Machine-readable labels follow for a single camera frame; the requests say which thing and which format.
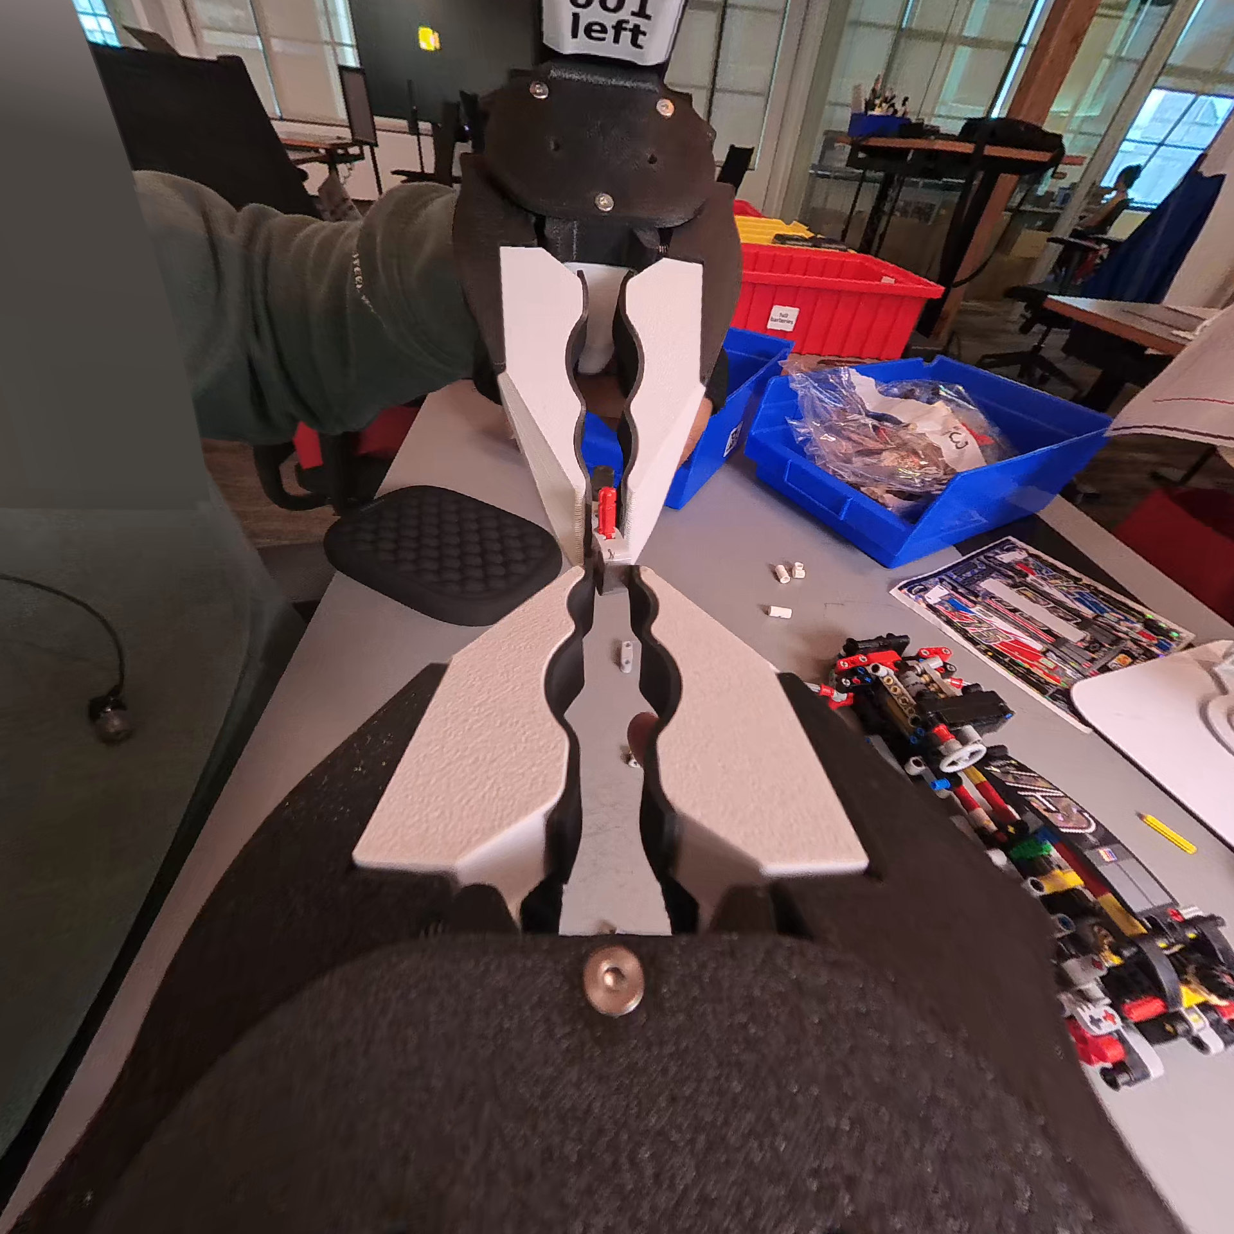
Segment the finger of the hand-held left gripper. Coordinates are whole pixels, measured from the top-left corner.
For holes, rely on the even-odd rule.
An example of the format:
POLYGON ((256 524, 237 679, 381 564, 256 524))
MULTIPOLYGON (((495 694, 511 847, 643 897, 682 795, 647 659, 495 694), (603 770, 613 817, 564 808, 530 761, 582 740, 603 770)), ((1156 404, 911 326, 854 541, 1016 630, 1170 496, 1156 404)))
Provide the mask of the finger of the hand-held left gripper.
POLYGON ((545 246, 502 246, 502 404, 573 566, 590 541, 590 470, 580 459, 582 394, 573 378, 582 316, 590 287, 580 274, 545 246))
POLYGON ((621 320, 638 345, 638 378, 621 411, 633 435, 621 470, 621 564, 643 559, 706 404, 698 278, 698 261, 659 258, 621 287, 621 320))

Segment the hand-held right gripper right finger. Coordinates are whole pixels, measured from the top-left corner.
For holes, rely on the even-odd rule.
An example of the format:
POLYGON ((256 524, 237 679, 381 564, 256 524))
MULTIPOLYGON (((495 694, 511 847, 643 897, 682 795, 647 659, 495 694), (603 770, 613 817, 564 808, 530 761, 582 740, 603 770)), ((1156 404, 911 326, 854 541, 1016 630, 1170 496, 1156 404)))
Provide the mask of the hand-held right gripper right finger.
POLYGON ((711 928, 734 891, 865 876, 871 854, 818 751, 826 706, 655 566, 633 566, 643 700, 643 852, 668 933, 711 928))

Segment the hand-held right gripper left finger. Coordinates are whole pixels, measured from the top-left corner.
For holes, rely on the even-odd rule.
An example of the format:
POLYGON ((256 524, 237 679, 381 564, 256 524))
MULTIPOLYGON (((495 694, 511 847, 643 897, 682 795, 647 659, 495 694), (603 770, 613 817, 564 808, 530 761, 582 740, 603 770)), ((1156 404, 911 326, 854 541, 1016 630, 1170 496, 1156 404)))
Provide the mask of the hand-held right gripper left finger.
POLYGON ((560 933, 582 838, 580 735, 594 575, 564 566, 460 647, 348 858, 492 886, 525 933, 560 933))

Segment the person's left forearm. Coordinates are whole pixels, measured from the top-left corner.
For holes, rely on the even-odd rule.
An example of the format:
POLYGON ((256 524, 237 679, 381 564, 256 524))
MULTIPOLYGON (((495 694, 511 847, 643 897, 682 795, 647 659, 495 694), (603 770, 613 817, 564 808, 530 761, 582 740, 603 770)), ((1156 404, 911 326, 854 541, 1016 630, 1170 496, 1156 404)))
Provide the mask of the person's left forearm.
POLYGON ((232 210, 181 176, 133 178, 202 440, 339 435, 478 376, 458 189, 404 183, 365 219, 322 225, 232 210))

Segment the lego car chassis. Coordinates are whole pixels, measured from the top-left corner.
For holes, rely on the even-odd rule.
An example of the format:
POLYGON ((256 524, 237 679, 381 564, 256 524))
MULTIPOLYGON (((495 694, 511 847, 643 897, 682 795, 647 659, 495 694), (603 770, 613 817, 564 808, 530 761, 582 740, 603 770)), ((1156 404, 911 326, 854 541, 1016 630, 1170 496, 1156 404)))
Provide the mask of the lego car chassis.
POLYGON ((1011 706, 967 683, 948 647, 845 639, 809 683, 922 780, 1054 928, 1054 995, 1074 1056, 1107 1087, 1165 1074, 1159 1050, 1234 1050, 1234 956, 1224 920, 1180 903, 1081 801, 996 735, 1011 706))

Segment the blue storage bin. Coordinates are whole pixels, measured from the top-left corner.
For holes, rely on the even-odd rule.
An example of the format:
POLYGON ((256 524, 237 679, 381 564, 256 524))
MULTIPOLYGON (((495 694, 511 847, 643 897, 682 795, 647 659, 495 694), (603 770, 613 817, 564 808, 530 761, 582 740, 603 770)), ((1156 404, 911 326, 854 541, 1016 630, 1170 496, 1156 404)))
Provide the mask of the blue storage bin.
POLYGON ((751 411, 741 455, 751 459, 761 487, 772 487, 801 514, 836 531, 882 566, 920 564, 938 549, 1039 514, 1100 455, 1107 435, 1107 411, 948 353, 862 365, 862 376, 955 384, 1011 440, 1004 459, 951 478, 948 489, 922 504, 922 514, 902 521, 807 455, 792 430, 792 378, 772 378, 751 411))
POLYGON ((784 360, 792 353, 786 334, 758 334, 758 328, 728 328, 726 334, 726 404, 711 411, 711 425, 698 430, 694 450, 675 467, 675 480, 664 489, 664 509, 684 509, 698 487, 741 449, 746 423, 761 404, 761 389, 784 376, 784 360))

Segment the yellow storage bin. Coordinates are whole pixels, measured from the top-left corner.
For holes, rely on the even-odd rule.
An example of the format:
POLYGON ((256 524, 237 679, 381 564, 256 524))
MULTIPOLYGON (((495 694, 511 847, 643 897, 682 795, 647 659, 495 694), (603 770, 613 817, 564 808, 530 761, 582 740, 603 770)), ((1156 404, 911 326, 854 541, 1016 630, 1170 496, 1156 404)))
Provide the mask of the yellow storage bin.
POLYGON ((852 252, 836 237, 809 231, 807 225, 734 212, 741 246, 809 246, 809 252, 852 252))

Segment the red storage bin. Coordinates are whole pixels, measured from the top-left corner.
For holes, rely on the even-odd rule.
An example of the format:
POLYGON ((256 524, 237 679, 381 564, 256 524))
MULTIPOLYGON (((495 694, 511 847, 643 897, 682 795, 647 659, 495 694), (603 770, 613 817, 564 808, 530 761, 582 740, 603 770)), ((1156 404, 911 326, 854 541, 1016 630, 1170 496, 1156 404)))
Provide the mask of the red storage bin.
POLYGON ((741 246, 734 328, 786 334, 798 353, 902 360, 941 287, 871 252, 741 246))

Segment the crumpled plastic bag with parts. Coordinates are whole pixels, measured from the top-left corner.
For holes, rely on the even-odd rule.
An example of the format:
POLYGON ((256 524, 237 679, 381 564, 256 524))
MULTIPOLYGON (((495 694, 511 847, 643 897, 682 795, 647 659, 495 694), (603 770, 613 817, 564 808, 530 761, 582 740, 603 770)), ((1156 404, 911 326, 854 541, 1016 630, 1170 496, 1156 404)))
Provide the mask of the crumpled plastic bag with parts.
POLYGON ((845 365, 786 376, 786 384, 801 450, 902 521, 920 521, 951 478, 1016 455, 1011 435, 948 378, 871 378, 845 365))

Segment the colourful sticker sheet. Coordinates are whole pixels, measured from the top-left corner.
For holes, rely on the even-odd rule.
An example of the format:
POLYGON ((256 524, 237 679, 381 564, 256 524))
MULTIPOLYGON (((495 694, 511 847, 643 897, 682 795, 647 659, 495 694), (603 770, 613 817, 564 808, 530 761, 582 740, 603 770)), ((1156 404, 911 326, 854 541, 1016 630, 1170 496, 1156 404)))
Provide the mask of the colourful sticker sheet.
POLYGON ((891 595, 1081 735, 1074 683, 1197 647, 1197 630, 1011 532, 892 585, 891 595))

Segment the cluttered standing desk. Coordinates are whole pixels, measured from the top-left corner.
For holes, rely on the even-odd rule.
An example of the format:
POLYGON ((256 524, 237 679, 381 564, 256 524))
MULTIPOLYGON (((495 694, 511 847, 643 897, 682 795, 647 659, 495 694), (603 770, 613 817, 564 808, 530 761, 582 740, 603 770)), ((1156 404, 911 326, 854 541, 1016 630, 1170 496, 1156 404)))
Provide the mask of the cluttered standing desk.
MULTIPOLYGON (((852 192, 852 212, 839 225, 839 237, 852 237, 854 229, 854 210, 862 210, 862 189, 865 178, 873 176, 873 197, 871 197, 871 212, 865 212, 865 231, 862 231, 862 252, 877 252, 882 246, 882 231, 891 231, 891 219, 892 219, 892 203, 902 192, 907 178, 927 178, 927 183, 955 183, 955 197, 964 197, 964 183, 967 183, 967 159, 970 159, 970 147, 975 147, 975 132, 996 123, 996 115, 975 115, 975 123, 964 123, 955 138, 941 138, 911 115, 891 115, 891 113, 852 113, 852 127, 845 132, 826 132, 826 147, 822 147, 822 159, 809 167, 809 176, 826 176, 826 150, 845 150, 845 172, 854 172, 854 192, 852 192)), ((1063 157, 1060 147, 1060 167, 1039 172, 1039 176, 1021 176, 1023 183, 1039 183, 1044 176, 1063 172, 1063 167, 1080 167, 1080 157, 1063 157)))

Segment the white rounded flat base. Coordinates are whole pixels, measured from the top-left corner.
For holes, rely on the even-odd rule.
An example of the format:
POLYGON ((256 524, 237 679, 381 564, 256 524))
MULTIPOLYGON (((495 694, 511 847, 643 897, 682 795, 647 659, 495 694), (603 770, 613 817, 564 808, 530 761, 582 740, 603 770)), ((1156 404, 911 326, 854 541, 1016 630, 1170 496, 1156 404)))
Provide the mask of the white rounded flat base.
POLYGON ((1204 831, 1234 847, 1234 639, 1080 679, 1071 706, 1204 831))

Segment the red container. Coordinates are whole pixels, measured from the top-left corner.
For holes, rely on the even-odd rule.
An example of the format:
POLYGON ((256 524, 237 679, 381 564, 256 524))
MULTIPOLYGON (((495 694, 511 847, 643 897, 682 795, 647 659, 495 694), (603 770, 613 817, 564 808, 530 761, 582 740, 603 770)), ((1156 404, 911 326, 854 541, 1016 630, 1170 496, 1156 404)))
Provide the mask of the red container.
POLYGON ((1130 555, 1234 620, 1234 496, 1159 487, 1117 531, 1130 555))

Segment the dark wall screen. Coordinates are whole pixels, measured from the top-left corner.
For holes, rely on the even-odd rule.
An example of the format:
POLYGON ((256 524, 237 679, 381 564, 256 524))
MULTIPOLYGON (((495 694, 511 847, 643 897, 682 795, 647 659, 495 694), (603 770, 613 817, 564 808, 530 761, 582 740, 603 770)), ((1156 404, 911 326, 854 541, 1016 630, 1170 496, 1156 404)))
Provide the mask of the dark wall screen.
POLYGON ((376 115, 441 115, 458 91, 492 91, 537 50, 536 0, 348 0, 376 115))

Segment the wooden post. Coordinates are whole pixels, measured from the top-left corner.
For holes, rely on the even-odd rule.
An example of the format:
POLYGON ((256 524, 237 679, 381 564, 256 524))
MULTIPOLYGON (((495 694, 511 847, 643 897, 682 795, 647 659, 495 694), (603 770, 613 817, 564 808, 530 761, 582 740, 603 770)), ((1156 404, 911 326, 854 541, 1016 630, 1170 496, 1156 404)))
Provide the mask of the wooden post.
POLYGON ((967 183, 964 183, 955 212, 948 225, 941 261, 938 261, 938 281, 948 294, 920 316, 920 328, 934 345, 948 339, 951 316, 967 294, 967 281, 990 258, 996 225, 1004 219, 1016 178, 1060 167, 1060 139, 1044 147, 1039 132, 1044 132, 1050 106, 1081 50, 1094 13, 1100 13, 1100 0, 1054 0, 1044 10, 1039 39, 1023 57, 1023 74, 1016 83, 1004 115, 996 115, 975 132, 975 147, 967 159, 967 183))

